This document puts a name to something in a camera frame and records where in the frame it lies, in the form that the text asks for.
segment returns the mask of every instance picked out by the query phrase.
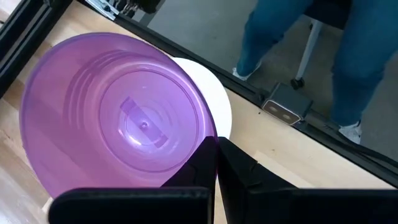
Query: purple plastic bowl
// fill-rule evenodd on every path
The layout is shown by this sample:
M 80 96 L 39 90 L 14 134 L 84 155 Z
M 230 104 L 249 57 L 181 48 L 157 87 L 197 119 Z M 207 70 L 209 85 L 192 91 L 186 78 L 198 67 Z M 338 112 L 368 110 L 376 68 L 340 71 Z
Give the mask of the purple plastic bowl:
M 160 187 L 216 136 L 204 98 L 173 60 L 111 33 L 49 50 L 20 116 L 27 156 L 52 197 L 79 187 Z

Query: chair leg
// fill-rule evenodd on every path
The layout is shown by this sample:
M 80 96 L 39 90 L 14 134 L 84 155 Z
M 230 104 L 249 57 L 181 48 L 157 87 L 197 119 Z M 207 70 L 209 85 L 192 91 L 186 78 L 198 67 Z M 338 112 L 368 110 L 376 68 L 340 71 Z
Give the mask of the chair leg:
M 323 23 L 318 20 L 313 20 L 312 30 L 310 37 L 307 41 L 307 46 L 305 47 L 303 57 L 298 68 L 295 80 L 299 81 L 303 78 L 305 69 L 307 68 L 308 61 L 310 60 L 312 50 L 318 40 L 319 32 L 321 31 Z

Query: jeans leg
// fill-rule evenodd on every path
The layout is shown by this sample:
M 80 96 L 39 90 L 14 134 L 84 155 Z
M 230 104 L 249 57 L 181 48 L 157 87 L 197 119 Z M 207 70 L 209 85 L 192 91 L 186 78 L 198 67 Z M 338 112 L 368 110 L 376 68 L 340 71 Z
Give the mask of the jeans leg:
M 398 0 L 353 0 L 333 66 L 331 118 L 358 122 L 398 49 Z
M 244 29 L 243 47 L 237 65 L 241 76 L 249 75 L 264 54 L 305 12 L 313 0 L 258 0 Z

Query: white plate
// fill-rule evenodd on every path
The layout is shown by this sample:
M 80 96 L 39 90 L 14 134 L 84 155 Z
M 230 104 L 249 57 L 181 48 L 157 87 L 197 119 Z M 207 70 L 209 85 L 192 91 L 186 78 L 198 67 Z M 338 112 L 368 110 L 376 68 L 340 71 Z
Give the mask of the white plate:
M 228 95 L 218 78 L 199 63 L 185 58 L 173 58 L 197 85 L 209 106 L 216 124 L 217 135 L 229 139 L 232 128 L 232 112 Z

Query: person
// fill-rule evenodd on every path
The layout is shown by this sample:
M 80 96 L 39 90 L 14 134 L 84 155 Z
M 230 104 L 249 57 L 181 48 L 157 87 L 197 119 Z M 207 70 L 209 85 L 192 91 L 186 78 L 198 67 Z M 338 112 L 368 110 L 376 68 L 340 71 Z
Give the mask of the person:
M 264 54 L 313 1 L 258 0 L 245 25 L 243 49 L 233 75 L 246 81 L 260 67 Z M 331 119 L 340 125 L 343 136 L 357 144 L 361 115 L 397 49 L 398 0 L 352 0 L 332 68 Z

